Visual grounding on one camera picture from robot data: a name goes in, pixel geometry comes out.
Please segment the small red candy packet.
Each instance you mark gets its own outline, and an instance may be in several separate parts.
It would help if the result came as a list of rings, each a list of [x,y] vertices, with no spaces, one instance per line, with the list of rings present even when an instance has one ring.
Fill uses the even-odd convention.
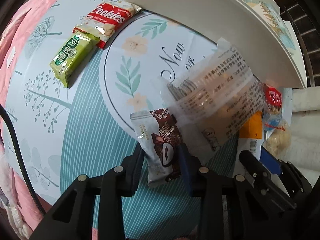
[[[264,111],[271,115],[282,114],[282,95],[279,90],[263,83]]]

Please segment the brown snowflake chocolate packet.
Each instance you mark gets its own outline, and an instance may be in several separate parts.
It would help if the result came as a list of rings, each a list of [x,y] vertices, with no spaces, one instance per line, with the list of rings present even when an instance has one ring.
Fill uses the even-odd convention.
[[[182,143],[176,119],[167,108],[130,114],[138,142],[148,163],[148,186],[166,184],[181,175],[175,146]]]

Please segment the red cookies packet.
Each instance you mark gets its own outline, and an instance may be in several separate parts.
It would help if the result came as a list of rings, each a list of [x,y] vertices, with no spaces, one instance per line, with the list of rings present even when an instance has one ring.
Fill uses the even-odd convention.
[[[125,1],[103,1],[77,24],[73,32],[80,31],[99,39],[97,47],[103,49],[110,37],[142,8]]]

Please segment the clear bag of puffed snack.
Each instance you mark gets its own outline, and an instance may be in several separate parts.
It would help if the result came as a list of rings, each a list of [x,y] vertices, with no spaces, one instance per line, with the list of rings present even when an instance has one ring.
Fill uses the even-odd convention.
[[[274,157],[284,155],[291,145],[291,128],[287,123],[273,130],[263,147]]]

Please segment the clear pastry packet with text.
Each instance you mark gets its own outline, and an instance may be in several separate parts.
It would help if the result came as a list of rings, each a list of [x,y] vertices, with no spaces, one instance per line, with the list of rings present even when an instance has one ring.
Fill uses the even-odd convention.
[[[215,53],[174,81],[152,80],[175,117],[188,151],[206,164],[244,123],[262,110],[261,83],[238,48],[220,38]]]

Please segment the pink bed blanket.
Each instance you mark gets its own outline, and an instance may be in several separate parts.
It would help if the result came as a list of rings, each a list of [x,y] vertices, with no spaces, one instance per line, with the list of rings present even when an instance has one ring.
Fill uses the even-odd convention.
[[[18,9],[1,37],[1,105],[5,106],[10,79],[18,57],[33,29],[57,0],[29,0]],[[26,184],[8,164],[1,140],[1,216],[8,220],[14,236],[28,239],[31,224],[41,220]]]

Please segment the white plastic storage bin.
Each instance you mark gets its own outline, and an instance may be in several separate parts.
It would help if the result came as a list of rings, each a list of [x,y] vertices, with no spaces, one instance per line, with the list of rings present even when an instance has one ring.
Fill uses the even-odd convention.
[[[301,51],[290,52],[243,0],[125,0],[175,20],[212,41],[235,45],[256,77],[273,87],[306,88]]]

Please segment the green snack packet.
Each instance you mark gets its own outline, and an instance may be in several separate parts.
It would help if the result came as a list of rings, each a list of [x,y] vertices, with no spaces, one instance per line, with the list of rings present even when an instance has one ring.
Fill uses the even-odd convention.
[[[69,77],[98,42],[99,38],[76,31],[56,53],[50,62],[50,67],[65,88],[68,87]]]

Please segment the orange white snack bar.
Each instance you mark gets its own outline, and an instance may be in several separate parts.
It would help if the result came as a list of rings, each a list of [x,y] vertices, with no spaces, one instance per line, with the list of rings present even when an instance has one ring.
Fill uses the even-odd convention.
[[[239,155],[242,151],[248,150],[260,160],[261,146],[264,142],[263,113],[257,111],[240,128],[238,137],[238,148],[235,160],[233,176],[247,174],[244,166],[240,163]]]

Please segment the floral printed tablecloth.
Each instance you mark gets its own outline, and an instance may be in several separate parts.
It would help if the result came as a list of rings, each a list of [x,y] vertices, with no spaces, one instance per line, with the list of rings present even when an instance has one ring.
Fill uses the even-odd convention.
[[[132,153],[130,114],[163,107],[153,79],[179,76],[216,51],[214,42],[194,31],[141,12],[104,49],[93,50],[65,88],[50,61],[103,1],[57,0],[28,37],[10,79],[4,108],[46,209],[78,175],[102,175]]]

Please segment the metal window bars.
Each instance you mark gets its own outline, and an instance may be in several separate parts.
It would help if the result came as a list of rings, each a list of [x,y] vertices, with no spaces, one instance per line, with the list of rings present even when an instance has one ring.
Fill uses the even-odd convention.
[[[307,86],[319,86],[319,31],[296,0],[274,0],[283,20],[290,21],[300,45],[306,69]]]

